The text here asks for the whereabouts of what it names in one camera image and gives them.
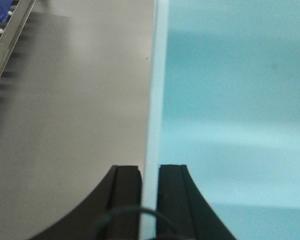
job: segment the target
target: metal rack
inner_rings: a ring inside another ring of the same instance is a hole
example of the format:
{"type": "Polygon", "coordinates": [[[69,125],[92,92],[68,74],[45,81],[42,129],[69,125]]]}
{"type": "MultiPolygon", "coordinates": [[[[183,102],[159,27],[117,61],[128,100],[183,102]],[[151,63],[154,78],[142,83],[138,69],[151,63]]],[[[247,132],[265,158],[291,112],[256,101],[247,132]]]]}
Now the metal rack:
{"type": "Polygon", "coordinates": [[[0,77],[5,69],[9,57],[17,43],[20,33],[28,19],[36,0],[15,0],[12,6],[15,6],[13,15],[8,20],[0,24],[4,29],[0,37],[0,77]]]}

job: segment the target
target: black cable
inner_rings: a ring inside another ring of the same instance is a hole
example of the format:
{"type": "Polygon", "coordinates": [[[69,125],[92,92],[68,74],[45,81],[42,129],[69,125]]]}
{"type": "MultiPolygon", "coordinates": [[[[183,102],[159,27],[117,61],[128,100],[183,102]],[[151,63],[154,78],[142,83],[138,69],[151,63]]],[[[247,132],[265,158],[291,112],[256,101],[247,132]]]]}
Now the black cable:
{"type": "Polygon", "coordinates": [[[140,206],[124,206],[124,207],[119,207],[119,208],[115,208],[115,209],[108,211],[104,215],[102,220],[97,224],[96,233],[97,234],[100,233],[100,231],[106,225],[108,225],[115,216],[121,215],[121,214],[132,214],[132,213],[145,213],[145,214],[153,215],[157,219],[164,222],[170,228],[170,230],[173,232],[173,234],[175,234],[175,235],[178,234],[178,231],[176,230],[176,228],[173,226],[171,221],[165,215],[163,215],[160,212],[157,212],[157,211],[145,208],[145,207],[140,207],[140,206]]]}

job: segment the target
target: black plastic part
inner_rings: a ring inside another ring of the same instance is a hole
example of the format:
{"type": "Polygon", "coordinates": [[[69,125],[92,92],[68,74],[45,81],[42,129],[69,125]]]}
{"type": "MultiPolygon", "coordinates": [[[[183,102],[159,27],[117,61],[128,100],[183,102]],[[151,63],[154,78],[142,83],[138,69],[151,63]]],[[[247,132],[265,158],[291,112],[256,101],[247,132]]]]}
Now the black plastic part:
{"type": "MultiPolygon", "coordinates": [[[[126,225],[121,223],[122,219],[117,219],[115,224],[111,225],[110,232],[105,228],[97,233],[97,226],[114,205],[123,207],[139,204],[140,195],[141,177],[138,168],[114,165],[98,186],[75,209],[30,240],[105,240],[109,239],[107,235],[112,231],[125,234],[121,231],[122,227],[134,228],[133,233],[137,233],[139,219],[135,216],[125,218],[126,225]]],[[[120,234],[115,237],[111,239],[129,239],[120,234]]]]}
{"type": "MultiPolygon", "coordinates": [[[[180,234],[192,224],[197,240],[236,240],[201,195],[186,165],[162,165],[159,171],[159,197],[157,210],[172,219],[180,234]],[[181,196],[185,192],[186,200],[181,196]]],[[[157,224],[157,235],[166,234],[157,224]]]]}
{"type": "MultiPolygon", "coordinates": [[[[141,185],[141,175],[137,166],[119,166],[111,209],[140,205],[141,185]]],[[[139,218],[139,213],[125,213],[116,216],[107,228],[106,239],[136,240],[139,232],[139,218]]]]}
{"type": "MultiPolygon", "coordinates": [[[[195,238],[191,209],[179,165],[160,167],[157,210],[171,220],[179,235],[187,239],[195,238]]],[[[157,221],[156,234],[171,235],[172,232],[165,224],[157,221]]]]}

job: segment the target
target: light blue panel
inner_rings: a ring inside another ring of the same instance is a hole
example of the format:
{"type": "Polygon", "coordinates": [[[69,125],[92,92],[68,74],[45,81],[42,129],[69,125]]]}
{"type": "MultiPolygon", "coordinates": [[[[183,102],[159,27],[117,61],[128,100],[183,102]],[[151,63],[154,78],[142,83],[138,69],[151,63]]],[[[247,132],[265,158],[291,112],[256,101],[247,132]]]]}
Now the light blue panel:
{"type": "Polygon", "coordinates": [[[300,0],[172,0],[161,164],[239,240],[300,240],[300,0]]]}

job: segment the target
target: gray tabletop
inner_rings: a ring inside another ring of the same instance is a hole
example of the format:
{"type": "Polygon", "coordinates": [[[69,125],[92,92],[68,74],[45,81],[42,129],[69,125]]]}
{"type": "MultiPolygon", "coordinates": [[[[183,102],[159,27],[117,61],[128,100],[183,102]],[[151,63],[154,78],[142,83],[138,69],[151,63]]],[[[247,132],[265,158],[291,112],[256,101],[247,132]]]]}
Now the gray tabletop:
{"type": "Polygon", "coordinates": [[[0,79],[0,240],[144,167],[152,0],[38,0],[0,79]]]}

